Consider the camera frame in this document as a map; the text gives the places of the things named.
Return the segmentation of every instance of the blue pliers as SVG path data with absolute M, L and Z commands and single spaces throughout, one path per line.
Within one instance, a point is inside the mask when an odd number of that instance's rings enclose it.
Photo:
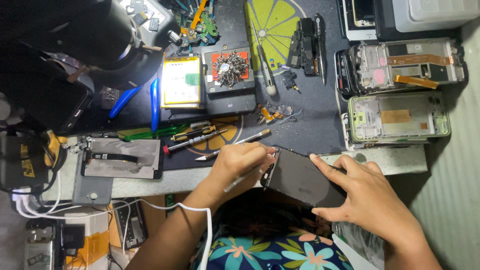
M 127 104 L 127 102 L 142 88 L 141 86 L 127 90 L 120 96 L 119 100 L 115 103 L 110 114 L 110 118 L 115 118 L 121 109 Z M 158 119 L 160 117 L 160 93 L 158 91 L 158 78 L 155 79 L 150 85 L 150 100 L 152 104 L 152 131 L 155 132 L 158 129 Z

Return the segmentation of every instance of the floral shirt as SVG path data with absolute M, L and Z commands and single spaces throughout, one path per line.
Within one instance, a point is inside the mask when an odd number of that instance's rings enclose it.
M 268 204 L 254 196 L 244 194 L 217 212 L 207 269 L 353 270 L 331 240 L 330 223 L 311 208 Z M 200 268 L 203 250 L 198 246 L 191 270 Z

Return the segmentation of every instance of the work mat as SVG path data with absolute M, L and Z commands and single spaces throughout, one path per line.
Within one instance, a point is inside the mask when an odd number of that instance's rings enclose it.
M 334 53 L 341 49 L 348 49 L 349 45 L 348 40 L 342 39 L 340 34 L 336 1 L 248 0 L 245 8 L 248 24 L 252 19 L 267 59 L 274 59 L 274 67 L 271 69 L 275 77 L 277 94 L 269 96 L 263 86 L 261 72 L 258 70 L 255 36 L 253 30 L 249 28 L 250 49 L 255 54 L 252 64 L 257 83 L 258 102 L 286 104 L 294 108 L 294 113 L 300 111 L 301 113 L 295 116 L 295 121 L 286 120 L 281 124 L 271 121 L 269 124 L 257 125 L 256 114 L 220 119 L 220 123 L 237 122 L 227 127 L 228 132 L 215 136 L 208 142 L 177 149 L 170 156 L 165 156 L 164 170 L 211 166 L 215 160 L 199 162 L 195 159 L 264 129 L 270 129 L 272 132 L 271 135 L 260 140 L 267 146 L 278 145 L 303 155 L 346 150 L 339 111 L 347 112 L 347 103 L 341 95 L 336 94 Z M 315 13 L 319 13 L 325 20 L 326 85 L 323 85 L 321 77 L 306 77 L 302 69 L 291 69 L 298 76 L 295 82 L 299 91 L 286 89 L 280 76 L 283 69 L 278 69 L 276 64 L 278 62 L 284 64 L 287 60 L 290 39 L 296 30 L 297 21 L 300 18 L 313 18 Z M 166 144 L 174 145 L 169 137 L 164 139 Z

